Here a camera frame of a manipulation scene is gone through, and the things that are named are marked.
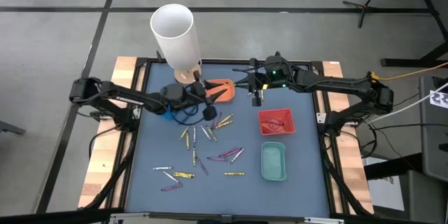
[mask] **black floor stripe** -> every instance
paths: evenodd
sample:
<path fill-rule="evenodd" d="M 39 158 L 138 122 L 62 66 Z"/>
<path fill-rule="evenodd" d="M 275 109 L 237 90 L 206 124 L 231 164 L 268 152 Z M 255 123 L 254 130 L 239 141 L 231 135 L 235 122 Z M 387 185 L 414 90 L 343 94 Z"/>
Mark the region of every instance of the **black floor stripe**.
<path fill-rule="evenodd" d="M 81 78 L 87 78 L 90 75 L 90 70 L 92 70 L 93 61 L 95 59 L 95 55 L 97 54 L 98 45 L 101 41 L 104 26 L 106 25 L 107 16 L 109 14 L 108 9 L 111 7 L 112 1 L 113 0 L 106 0 L 104 7 L 101 9 L 102 14 L 99 18 L 98 26 L 93 36 L 92 44 L 90 45 L 89 55 L 87 56 L 87 59 L 85 61 L 84 68 L 81 73 Z M 38 197 L 36 199 L 35 210 L 37 214 L 43 214 L 48 209 L 53 190 L 55 189 L 57 176 L 60 172 L 67 146 L 69 145 L 71 131 L 73 130 L 73 127 L 75 125 L 77 111 L 78 107 L 71 105 L 69 112 L 64 119 L 65 125 L 59 133 L 59 137 L 57 140 L 57 149 L 55 150 L 55 154 L 52 158 L 51 167 L 46 172 L 47 175 L 44 178 L 43 185 L 41 186 L 41 190 L 39 191 L 40 193 L 38 194 Z"/>
<path fill-rule="evenodd" d="M 159 7 L 112 7 L 112 13 L 151 13 Z M 194 13 L 360 13 L 358 8 L 188 7 Z M 427 8 L 371 8 L 367 13 L 430 13 Z"/>
<path fill-rule="evenodd" d="M 33 6 L 3 6 L 0 12 L 44 12 L 44 13 L 98 13 L 103 7 L 33 7 Z"/>

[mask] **gray floor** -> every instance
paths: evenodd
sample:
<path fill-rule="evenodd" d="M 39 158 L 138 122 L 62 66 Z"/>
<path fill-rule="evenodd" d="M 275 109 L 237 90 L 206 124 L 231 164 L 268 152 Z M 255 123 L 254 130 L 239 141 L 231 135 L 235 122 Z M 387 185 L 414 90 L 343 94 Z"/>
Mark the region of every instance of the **gray floor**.
<path fill-rule="evenodd" d="M 104 2 L 0 0 L 0 6 L 103 6 Z M 113 6 L 154 7 L 172 2 L 188 6 L 344 7 L 342 0 L 114 0 Z M 448 0 L 433 2 L 448 21 Z M 374 0 L 372 5 L 424 7 L 424 2 Z M 91 76 L 109 79 L 119 55 L 155 56 L 157 44 L 150 18 L 151 13 L 110 14 Z M 24 136 L 0 134 L 0 215 L 32 211 L 67 112 L 71 82 L 83 68 L 98 19 L 98 13 L 0 13 L 0 120 L 27 128 Z M 195 20 L 203 57 L 264 58 L 279 50 L 290 60 L 340 61 L 344 75 L 354 78 L 367 71 L 395 76 L 416 70 L 382 68 L 379 59 L 419 58 L 442 42 L 437 25 L 427 15 L 368 15 L 362 29 L 356 27 L 356 15 L 196 13 Z M 428 73 L 446 74 L 445 69 Z M 417 79 L 387 84 L 395 91 L 395 100 L 401 101 L 417 93 Z M 416 107 L 376 125 L 418 121 Z M 88 165 L 88 140 L 96 129 L 97 123 L 78 117 L 50 211 L 76 208 Z M 386 133 L 403 155 L 421 149 L 418 128 Z M 358 135 L 363 143 L 372 138 L 365 127 Z M 377 153 L 396 157 L 383 136 L 379 136 Z"/>

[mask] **purple crayon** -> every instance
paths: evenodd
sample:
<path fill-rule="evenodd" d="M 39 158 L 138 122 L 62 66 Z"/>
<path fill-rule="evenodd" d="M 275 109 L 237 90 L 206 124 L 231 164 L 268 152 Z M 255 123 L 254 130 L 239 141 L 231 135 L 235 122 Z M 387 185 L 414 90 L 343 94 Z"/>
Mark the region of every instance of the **purple crayon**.
<path fill-rule="evenodd" d="M 235 162 L 235 160 L 241 155 L 241 153 L 243 153 L 244 148 L 241 148 L 241 150 L 233 157 L 232 161 L 230 161 L 230 164 L 233 164 L 233 162 Z"/>
<path fill-rule="evenodd" d="M 207 171 L 207 169 L 205 169 L 205 166 L 202 164 L 201 160 L 196 157 L 196 162 L 201 166 L 202 171 L 204 171 L 205 175 L 209 175 L 209 172 Z"/>
<path fill-rule="evenodd" d="M 215 124 L 213 124 L 212 129 L 214 129 L 214 128 L 216 128 L 216 126 L 218 126 L 219 119 L 221 119 L 222 114 L 223 114 L 223 112 L 220 112 L 220 113 L 219 113 L 218 119 L 216 120 Z"/>
<path fill-rule="evenodd" d="M 213 160 L 213 161 L 223 161 L 223 162 L 227 162 L 227 158 L 225 157 L 208 157 L 208 160 Z"/>
<path fill-rule="evenodd" d="M 275 124 L 275 125 L 280 125 L 280 126 L 285 125 L 284 123 L 281 123 L 281 122 L 279 122 L 278 120 L 275 120 L 275 119 L 265 119 L 265 122 L 266 123 L 272 123 L 272 124 Z"/>
<path fill-rule="evenodd" d="M 230 156 L 230 155 L 233 155 L 233 154 L 237 153 L 237 152 L 240 151 L 240 150 L 241 150 L 241 148 L 233 148 L 232 150 L 229 150 L 229 151 L 226 151 L 226 152 L 224 152 L 224 153 L 221 153 L 221 154 L 219 155 L 219 157 L 226 158 L 226 157 L 228 157 L 228 156 Z"/>
<path fill-rule="evenodd" d="M 181 187 L 182 187 L 182 183 L 178 183 L 177 185 L 167 186 L 166 188 L 162 188 L 160 190 L 161 191 L 168 191 L 168 190 L 173 190 L 173 189 L 181 188 Z"/>

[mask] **white cable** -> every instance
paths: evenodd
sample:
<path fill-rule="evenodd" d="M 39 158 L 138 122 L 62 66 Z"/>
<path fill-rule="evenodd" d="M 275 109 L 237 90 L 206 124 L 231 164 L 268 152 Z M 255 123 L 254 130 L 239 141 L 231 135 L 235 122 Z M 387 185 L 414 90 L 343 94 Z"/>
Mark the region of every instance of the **white cable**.
<path fill-rule="evenodd" d="M 447 87 L 447 86 L 448 86 L 448 83 L 446 83 L 446 84 L 443 85 L 442 87 L 439 87 L 439 88 L 438 88 L 436 91 L 434 91 L 434 92 L 439 92 L 439 91 L 441 91 L 442 89 L 444 89 L 444 88 Z M 413 104 L 411 104 L 411 105 L 409 105 L 409 106 L 407 106 L 407 107 L 405 107 L 405 108 L 400 109 L 399 111 L 395 111 L 395 112 L 392 112 L 392 113 L 388 113 L 387 115 L 383 115 L 383 116 L 381 116 L 381 117 L 375 118 L 375 119 L 371 120 L 370 122 L 367 122 L 367 124 L 374 123 L 374 122 L 376 122 L 376 121 L 378 121 L 378 120 L 381 120 L 381 119 L 383 119 L 383 118 L 386 118 L 386 117 L 389 117 L 389 116 L 393 116 L 393 115 L 395 115 L 395 114 L 397 114 L 397 113 L 399 113 L 399 112 L 403 112 L 403 111 L 405 111 L 406 109 L 408 109 L 408 108 L 410 108 L 410 107 L 412 107 L 412 106 L 415 106 L 415 105 L 419 104 L 420 102 L 426 100 L 426 99 L 429 98 L 431 95 L 432 95 L 432 94 L 430 93 L 430 94 L 426 95 L 425 97 L 423 97 L 422 99 L 420 99 L 420 100 L 414 102 Z"/>

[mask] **red container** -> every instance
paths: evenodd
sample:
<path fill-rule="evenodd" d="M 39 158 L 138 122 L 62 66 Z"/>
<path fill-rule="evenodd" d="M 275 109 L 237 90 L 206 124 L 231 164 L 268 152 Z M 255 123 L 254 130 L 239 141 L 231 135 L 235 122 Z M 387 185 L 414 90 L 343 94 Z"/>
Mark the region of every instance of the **red container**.
<path fill-rule="evenodd" d="M 258 119 L 263 136 L 295 132 L 294 121 L 289 108 L 259 111 Z"/>

